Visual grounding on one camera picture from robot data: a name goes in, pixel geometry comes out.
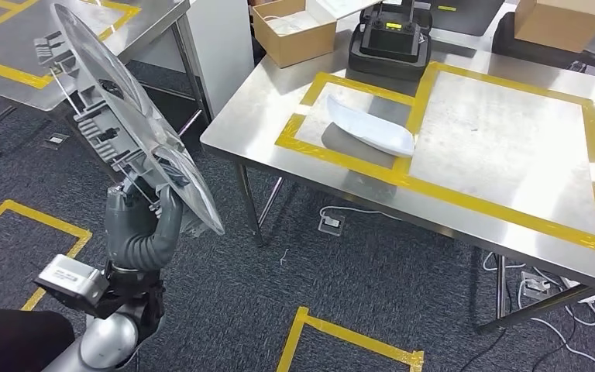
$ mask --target black cloth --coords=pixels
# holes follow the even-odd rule
[[[73,341],[72,325],[60,314],[0,309],[0,372],[42,370]]]

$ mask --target cardboard box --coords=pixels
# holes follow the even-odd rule
[[[254,34],[279,67],[331,53],[336,21],[380,0],[276,0],[253,8]]]
[[[582,52],[595,37],[595,0],[521,0],[514,37]]]

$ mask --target yellow tape outline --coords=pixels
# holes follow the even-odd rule
[[[61,219],[57,219],[51,215],[47,215],[45,213],[36,211],[33,208],[27,207],[25,205],[21,205],[16,201],[7,199],[0,205],[0,216],[5,213],[5,211],[13,211],[19,215],[23,215],[24,217],[28,217],[37,222],[41,222],[47,226],[53,227],[58,229],[64,233],[68,233],[72,236],[76,236],[78,238],[77,242],[70,248],[65,256],[70,258],[75,258],[76,255],[83,249],[85,244],[90,240],[92,237],[92,232],[89,230],[82,229],[80,227],[74,226],[68,222],[65,222]],[[46,292],[42,288],[37,288],[33,295],[26,301],[24,306],[21,307],[20,310],[24,311],[32,311],[38,302],[42,299]]]
[[[28,7],[37,3],[38,1],[39,0],[27,0],[26,2],[17,4],[14,2],[8,2],[6,0],[0,0],[0,8],[8,9],[7,12],[0,15],[0,24],[11,19],[13,16],[16,16],[17,13],[23,12]],[[124,26],[125,23],[127,23],[131,18],[136,16],[136,14],[138,14],[138,12],[140,12],[141,10],[140,8],[132,5],[120,4],[117,2],[110,2],[106,0],[100,2],[97,2],[97,0],[81,1],[94,5],[102,5],[106,8],[118,10],[123,13],[122,16],[117,21],[115,21],[115,23],[107,27],[103,32],[101,32],[98,35],[101,41],[106,40],[117,29]],[[17,81],[21,84],[26,84],[37,89],[42,89],[46,87],[46,85],[49,84],[51,81],[53,81],[53,77],[51,77],[50,75],[37,76],[28,72],[17,70],[12,67],[4,66],[2,64],[0,64],[0,76],[12,81]]]
[[[284,351],[282,352],[281,358],[277,365],[277,372],[288,372],[288,370],[291,368],[291,362],[293,361],[293,356],[295,354],[295,350],[298,347],[300,335],[302,334],[302,329],[304,328],[305,324],[316,328],[318,331],[327,333],[330,336],[334,336],[338,339],[342,339],[364,349],[368,349],[374,353],[384,355],[385,357],[391,358],[400,363],[407,364],[410,367],[410,372],[422,371],[423,363],[425,362],[425,353],[423,351],[414,351],[413,353],[409,353],[407,351],[400,350],[395,346],[387,345],[386,343],[382,343],[376,339],[371,339],[368,336],[364,336],[360,333],[345,329],[340,325],[332,324],[330,322],[326,322],[325,320],[309,316],[309,309],[305,308],[304,306],[300,306],[297,308],[293,325],[291,326],[291,330],[288,333],[288,337],[286,338]]]
[[[559,99],[580,105],[585,122],[585,134],[589,161],[591,164],[595,164],[595,107],[591,100],[503,79],[501,77],[498,78],[475,71],[468,71],[460,67],[440,64],[438,62],[431,62],[428,65],[428,68],[425,70],[425,73],[421,79],[421,83],[418,86],[415,98],[402,95],[401,93],[397,93],[395,91],[388,91],[386,89],[374,87],[369,84],[364,84],[358,81],[352,81],[343,77],[337,77],[321,72],[316,75],[313,84],[304,95],[301,104],[313,106],[325,85],[327,83],[333,83],[343,87],[364,91],[385,99],[389,99],[391,101],[409,105],[411,106],[411,112],[407,122],[405,123],[405,126],[411,133],[414,134],[414,137],[418,141],[418,134],[421,129],[421,124],[423,123],[423,118],[425,117],[429,96],[440,71],[450,74],[457,74],[466,78],[472,78],[490,84],[500,85],[505,88],[512,88],[518,91],[525,91],[535,95],[541,95],[544,97]],[[461,192],[444,188],[443,186],[413,177],[409,175],[411,158],[397,158],[394,161],[392,169],[387,169],[385,167],[381,167],[379,165],[372,164],[365,160],[357,159],[334,150],[300,141],[299,139],[295,138],[295,134],[300,129],[304,119],[304,115],[293,114],[288,120],[287,125],[282,130],[282,133],[277,138],[275,144],[277,146],[282,146],[290,150],[304,153],[310,157],[316,157],[318,159],[328,161],[329,163],[348,168],[352,171],[377,178],[398,187],[416,191],[420,194],[443,200],[444,202],[458,205],[475,212],[480,212],[506,222],[524,226],[534,231],[538,231],[540,233],[544,233],[546,235],[550,235],[555,238],[566,240],[568,242],[595,250],[595,235],[592,233],[584,232],[569,226],[564,226],[557,222],[519,212],[504,205],[499,205],[482,198],[466,195]],[[592,182],[592,188],[595,201],[595,181]]]

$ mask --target power strip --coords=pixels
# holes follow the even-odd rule
[[[562,282],[564,283],[564,285],[567,288],[573,288],[577,285],[580,285],[580,282],[572,281],[571,279],[568,279],[566,277],[560,277],[560,279],[562,279]],[[592,297],[588,297],[588,298],[578,301],[579,304],[593,304],[594,302],[595,302],[595,295]]]

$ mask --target gray carpet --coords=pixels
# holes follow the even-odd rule
[[[75,138],[58,151],[40,145],[51,133],[70,134],[39,114],[20,109],[0,124],[0,204],[11,198],[94,235],[78,258],[101,265],[108,178]],[[323,205],[341,201],[288,182],[259,248],[246,229],[231,165],[193,149],[217,201],[226,234],[183,239],[165,271],[167,322],[141,351],[142,371],[273,371],[298,306],[310,315],[406,351],[424,350],[423,371],[456,371],[489,346],[498,333],[478,336],[474,326],[494,313],[494,275],[484,272],[485,252],[406,222],[348,214],[343,236],[317,230]],[[251,172],[261,204],[274,177]],[[30,283],[56,253],[75,239],[12,212],[0,218],[0,308],[19,308]],[[286,261],[279,259],[287,251]],[[519,270],[509,271],[515,296]],[[83,332],[83,315],[49,296],[36,310],[54,310]],[[584,307],[579,317],[589,319]],[[572,329],[561,310],[547,315],[562,333]],[[560,344],[535,322],[507,331],[494,350],[468,371],[530,371]],[[579,326],[571,345],[595,356],[595,327]],[[406,366],[306,325],[291,371],[405,371]],[[595,371],[590,361],[563,350],[540,371]]]

